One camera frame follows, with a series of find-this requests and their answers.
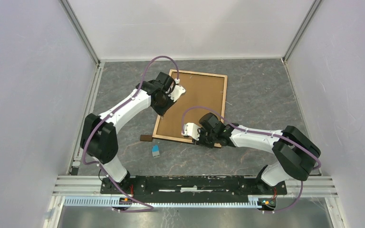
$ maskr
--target metal profile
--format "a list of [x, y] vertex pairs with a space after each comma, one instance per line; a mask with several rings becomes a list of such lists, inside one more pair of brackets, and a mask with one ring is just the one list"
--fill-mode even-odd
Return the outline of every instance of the metal profile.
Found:
[[64, 206], [65, 197], [52, 196], [49, 203], [46, 219], [43, 223], [43, 228], [56, 228], [61, 217], [62, 208]]
[[311, 7], [307, 12], [306, 17], [303, 19], [303, 22], [301, 23], [300, 27], [298, 28], [298, 31], [297, 31], [295, 37], [293, 38], [292, 42], [289, 45], [288, 50], [286, 51], [285, 55], [282, 58], [282, 60], [284, 62], [287, 62], [287, 60], [292, 55], [293, 50], [295, 49], [298, 42], [300, 41], [300, 38], [303, 36], [304, 31], [306, 30], [307, 26], [309, 25], [311, 19], [313, 18], [318, 7], [321, 5], [322, 1], [323, 0], [314, 0], [313, 4], [311, 4]]
[[89, 93], [89, 96], [87, 98], [87, 102], [85, 105], [85, 111], [83, 112], [83, 117], [80, 120], [79, 132], [77, 134], [76, 142], [73, 145], [73, 156], [71, 157], [71, 161], [69, 161], [68, 173], [71, 172], [72, 167], [79, 167], [79, 165], [80, 165], [80, 159], [82, 157], [82, 154], [80, 153], [79, 144], [80, 144], [80, 138], [82, 137], [83, 119], [85, 118], [85, 116], [87, 116], [89, 113], [91, 113], [93, 111], [94, 104], [96, 102], [98, 87], [100, 85], [101, 75], [103, 73], [104, 64], [105, 63], [100, 63], [100, 65], [96, 69], [96, 73], [92, 80], [92, 84], [90, 87], [90, 93]]
[[86, 36], [86, 33], [84, 32], [82, 26], [80, 25], [79, 20], [77, 19], [75, 12], [73, 11], [72, 7], [69, 4], [68, 0], [59, 0], [62, 7], [64, 8], [65, 12], [67, 13], [69, 20], [71, 21], [73, 27], [75, 28], [77, 34], [79, 35], [80, 39], [82, 40], [83, 44], [87, 48], [87, 51], [89, 52], [90, 57], [96, 64], [100, 64], [100, 59], [98, 58], [96, 52], [93, 49], [93, 46], [91, 45], [89, 39]]
[[[137, 203], [122, 204], [120, 196], [67, 196], [64, 206], [83, 207], [142, 207]], [[258, 198], [249, 197], [246, 203], [148, 203], [155, 208], [261, 208]]]
[[[300, 190], [300, 181], [290, 179], [286, 181], [287, 195], [279, 198], [296, 197]], [[95, 176], [58, 176], [53, 196], [112, 196], [122, 197], [121, 194], [100, 194], [101, 180]], [[254, 198], [268, 198], [272, 195], [250, 195]], [[302, 198], [336, 198], [338, 197], [332, 178], [329, 176], [310, 176], [304, 182]]]
[[346, 228], [345, 219], [339, 207], [339, 198], [325, 198], [325, 202], [334, 228]]

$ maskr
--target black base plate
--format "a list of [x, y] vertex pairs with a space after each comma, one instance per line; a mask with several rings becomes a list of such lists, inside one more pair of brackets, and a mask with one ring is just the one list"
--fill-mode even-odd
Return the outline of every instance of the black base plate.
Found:
[[[120, 194], [108, 178], [103, 184], [101, 194]], [[273, 195], [274, 188], [278, 195], [288, 193], [284, 181], [270, 187], [245, 176], [135, 176], [122, 181], [126, 193], [131, 194], [131, 186], [135, 199], [150, 203], [248, 202], [248, 195]]]

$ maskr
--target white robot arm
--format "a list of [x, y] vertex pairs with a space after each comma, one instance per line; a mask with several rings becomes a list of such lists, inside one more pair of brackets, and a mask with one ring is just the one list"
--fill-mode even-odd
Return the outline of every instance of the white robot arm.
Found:
[[[285, 130], [267, 131], [251, 129], [233, 123], [237, 128], [248, 131], [246, 132], [230, 125], [224, 125], [212, 113], [202, 117], [199, 124], [202, 127], [194, 123], [187, 123], [184, 126], [183, 135], [192, 137], [192, 141], [196, 145], [213, 148], [215, 143], [219, 143], [222, 146], [250, 147], [274, 154], [278, 161], [273, 165], [264, 167], [258, 174], [258, 178], [269, 186], [275, 186], [290, 178], [305, 181], [316, 164], [313, 158], [297, 147], [291, 148], [292, 144], [281, 140], [279, 136], [288, 137], [295, 141], [307, 148], [317, 158], [321, 154], [320, 150], [293, 126], [287, 126]], [[250, 133], [251, 131], [269, 133], [272, 136]]]
[[179, 80], [173, 79], [165, 73], [160, 73], [155, 80], [144, 81], [141, 90], [136, 96], [137, 89], [123, 101], [100, 115], [89, 114], [85, 118], [80, 146], [85, 147], [87, 138], [92, 130], [102, 120], [102, 117], [112, 115], [100, 126], [93, 136], [87, 149], [93, 159], [99, 161], [116, 182], [121, 182], [128, 171], [117, 157], [117, 134], [120, 129], [142, 110], [152, 107], [159, 115], [164, 113], [185, 93], [185, 89], [179, 85]]

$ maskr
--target white wall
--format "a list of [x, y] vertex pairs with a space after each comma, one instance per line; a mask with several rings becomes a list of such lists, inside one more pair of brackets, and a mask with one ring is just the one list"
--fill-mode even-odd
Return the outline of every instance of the white wall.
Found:
[[69, 0], [101, 59], [281, 57], [312, 0]]
[[324, 1], [288, 69], [349, 225], [365, 227], [365, 1]]
[[0, 1], [0, 228], [42, 226], [94, 68], [59, 1]]

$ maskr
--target gray marble floor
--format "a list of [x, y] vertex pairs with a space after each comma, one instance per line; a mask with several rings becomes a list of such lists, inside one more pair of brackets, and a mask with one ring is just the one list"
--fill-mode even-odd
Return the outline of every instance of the gray marble floor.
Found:
[[[233, 123], [258, 129], [283, 129], [293, 125], [305, 132], [293, 90], [280, 59], [185, 60], [181, 70], [228, 76], [225, 116]], [[147, 62], [105, 63], [94, 113], [108, 110], [123, 100], [139, 83]], [[170, 61], [155, 62], [146, 80], [160, 71], [168, 73]], [[256, 175], [274, 155], [250, 148], [207, 149], [200, 146], [154, 140], [140, 142], [141, 134], [152, 134], [156, 113], [148, 108], [119, 132], [118, 156], [131, 175]], [[159, 146], [160, 158], [152, 147]], [[79, 175], [97, 175], [94, 165], [81, 166]]]

